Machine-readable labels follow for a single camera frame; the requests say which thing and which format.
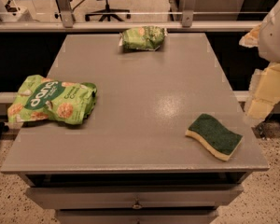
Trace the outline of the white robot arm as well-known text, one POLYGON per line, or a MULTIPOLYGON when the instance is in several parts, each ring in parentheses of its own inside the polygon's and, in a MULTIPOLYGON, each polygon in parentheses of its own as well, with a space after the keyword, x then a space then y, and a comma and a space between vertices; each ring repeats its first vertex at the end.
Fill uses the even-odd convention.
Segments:
POLYGON ((240 39, 239 45, 257 47, 260 58, 269 62, 264 70, 255 70, 245 103, 245 116, 258 124, 280 102, 280 0, 262 23, 240 39))

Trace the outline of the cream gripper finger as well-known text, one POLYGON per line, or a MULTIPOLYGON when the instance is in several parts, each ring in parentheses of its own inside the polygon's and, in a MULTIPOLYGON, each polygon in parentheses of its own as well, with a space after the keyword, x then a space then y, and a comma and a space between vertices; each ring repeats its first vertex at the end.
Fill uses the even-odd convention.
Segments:
POLYGON ((239 45, 246 48, 257 48, 259 46, 259 29, 261 24, 258 24, 239 41, 239 45))
POLYGON ((280 63, 269 63, 264 70, 256 69, 249 85, 246 115, 265 119, 280 102, 280 63))

